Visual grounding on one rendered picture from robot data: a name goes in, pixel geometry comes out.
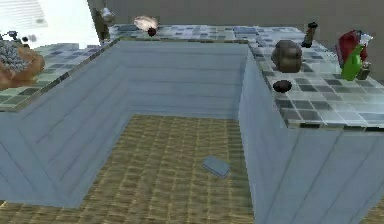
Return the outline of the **red bag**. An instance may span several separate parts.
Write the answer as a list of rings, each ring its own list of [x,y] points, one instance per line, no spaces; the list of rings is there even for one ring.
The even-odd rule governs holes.
[[[362,34],[361,30],[351,30],[339,37],[335,47],[340,67],[344,66],[350,53],[360,43]]]

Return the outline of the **bright window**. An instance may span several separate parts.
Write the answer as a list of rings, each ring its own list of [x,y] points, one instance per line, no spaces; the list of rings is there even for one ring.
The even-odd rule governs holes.
[[[99,44],[87,0],[0,0],[0,34],[9,31],[26,37],[32,48]]]

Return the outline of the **black pepper mill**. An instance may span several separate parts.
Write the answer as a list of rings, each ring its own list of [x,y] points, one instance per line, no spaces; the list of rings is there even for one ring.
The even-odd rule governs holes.
[[[312,42],[313,42],[315,31],[316,31],[316,28],[318,27],[318,24],[316,22],[311,22],[307,25],[307,27],[308,29],[301,43],[301,46],[305,48],[310,48],[312,46]]]

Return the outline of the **dark brown small oval object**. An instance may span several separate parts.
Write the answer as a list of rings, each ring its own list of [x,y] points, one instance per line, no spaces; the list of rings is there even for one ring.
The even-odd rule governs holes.
[[[292,88],[292,83],[288,80],[279,80],[273,84],[273,89],[279,93],[288,92],[291,90],[291,88]]]

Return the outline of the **brown bottle with silver top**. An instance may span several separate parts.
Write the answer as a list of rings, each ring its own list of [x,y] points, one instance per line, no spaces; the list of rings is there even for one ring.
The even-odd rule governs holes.
[[[110,39],[109,27],[114,24],[115,15],[108,8],[92,9],[92,18],[100,42]]]

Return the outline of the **green bottle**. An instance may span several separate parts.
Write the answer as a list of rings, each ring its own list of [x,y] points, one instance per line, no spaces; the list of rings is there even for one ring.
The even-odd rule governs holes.
[[[347,81],[353,81],[362,67],[361,52],[364,46],[357,44],[349,53],[347,60],[343,64],[342,78]]]

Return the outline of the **brown lumpy round object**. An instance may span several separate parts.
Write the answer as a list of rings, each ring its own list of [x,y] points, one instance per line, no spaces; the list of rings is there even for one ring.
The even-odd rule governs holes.
[[[291,40],[280,40],[275,45],[271,60],[280,72],[298,73],[302,66],[302,50]]]

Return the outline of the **blue grey kitchen counter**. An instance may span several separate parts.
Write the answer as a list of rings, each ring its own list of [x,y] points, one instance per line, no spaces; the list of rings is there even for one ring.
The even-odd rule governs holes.
[[[0,224],[360,224],[384,201],[384,85],[314,44],[276,92],[273,47],[302,37],[167,25],[43,47],[36,82],[0,92]]]

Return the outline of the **blue grey flat block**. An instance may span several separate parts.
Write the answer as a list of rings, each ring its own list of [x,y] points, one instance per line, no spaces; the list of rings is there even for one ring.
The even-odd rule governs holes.
[[[203,160],[202,167],[220,178],[225,178],[230,172],[230,165],[214,156],[207,156]]]

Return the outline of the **small dark jar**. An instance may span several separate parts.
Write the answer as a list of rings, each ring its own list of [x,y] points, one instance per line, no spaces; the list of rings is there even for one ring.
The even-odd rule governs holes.
[[[357,75],[357,78],[359,80],[365,80],[368,77],[369,73],[370,73],[370,67],[371,67],[371,63],[370,62],[364,62],[362,64],[362,67],[361,67],[358,75]]]

